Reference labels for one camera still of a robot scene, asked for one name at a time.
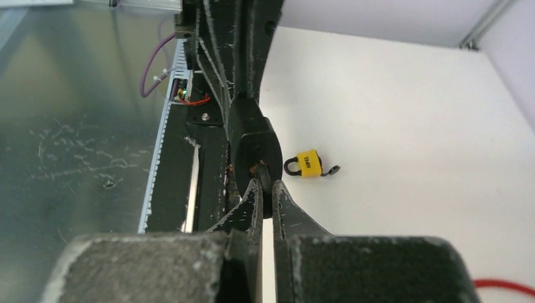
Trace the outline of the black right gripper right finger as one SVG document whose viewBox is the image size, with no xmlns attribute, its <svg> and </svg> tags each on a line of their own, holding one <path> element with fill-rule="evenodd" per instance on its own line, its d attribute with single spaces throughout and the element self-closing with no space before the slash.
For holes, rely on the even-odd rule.
<svg viewBox="0 0 535 303">
<path fill-rule="evenodd" d="M 438 237 L 340 236 L 273 185 L 278 302 L 479 302 L 454 247 Z"/>
</svg>

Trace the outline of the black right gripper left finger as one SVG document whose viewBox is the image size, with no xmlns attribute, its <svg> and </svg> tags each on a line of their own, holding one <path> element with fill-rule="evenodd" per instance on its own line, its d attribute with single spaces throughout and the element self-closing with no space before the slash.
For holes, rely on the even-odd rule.
<svg viewBox="0 0 535 303">
<path fill-rule="evenodd" d="M 205 232 L 87 234 L 63 250 L 41 302 L 260 302 L 262 184 Z"/>
</svg>

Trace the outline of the yellow padlock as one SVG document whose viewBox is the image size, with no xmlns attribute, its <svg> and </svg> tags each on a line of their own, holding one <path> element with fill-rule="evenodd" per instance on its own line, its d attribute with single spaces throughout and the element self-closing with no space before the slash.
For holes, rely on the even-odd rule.
<svg viewBox="0 0 535 303">
<path fill-rule="evenodd" d="M 283 170 L 286 174 L 301 178 L 327 177 L 338 173 L 340 168 L 339 165 L 335 165 L 324 172 L 322 159 L 315 149 L 297 153 L 295 157 L 289 158 L 283 164 Z"/>
</svg>

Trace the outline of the black padlock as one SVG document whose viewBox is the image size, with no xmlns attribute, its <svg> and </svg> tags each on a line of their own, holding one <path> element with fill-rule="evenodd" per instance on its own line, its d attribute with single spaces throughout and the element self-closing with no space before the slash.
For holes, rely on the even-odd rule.
<svg viewBox="0 0 535 303">
<path fill-rule="evenodd" d="M 232 102 L 225 125 L 230 144 L 230 160 L 237 189 L 241 195 L 255 177 L 256 165 L 263 164 L 264 218 L 273 215 L 272 185 L 283 175 L 281 146 L 269 119 L 253 98 Z"/>
</svg>

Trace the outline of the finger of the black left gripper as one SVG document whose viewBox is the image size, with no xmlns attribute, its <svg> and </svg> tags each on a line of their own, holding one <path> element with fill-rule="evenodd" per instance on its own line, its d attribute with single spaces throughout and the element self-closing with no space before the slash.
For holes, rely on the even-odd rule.
<svg viewBox="0 0 535 303">
<path fill-rule="evenodd" d="M 221 110 L 227 138 L 235 134 L 232 104 L 243 96 L 242 5 L 242 1 L 198 1 L 196 7 L 197 61 Z"/>
<path fill-rule="evenodd" d="M 283 1 L 247 1 L 244 26 L 244 96 L 259 99 L 260 85 Z"/>
</svg>

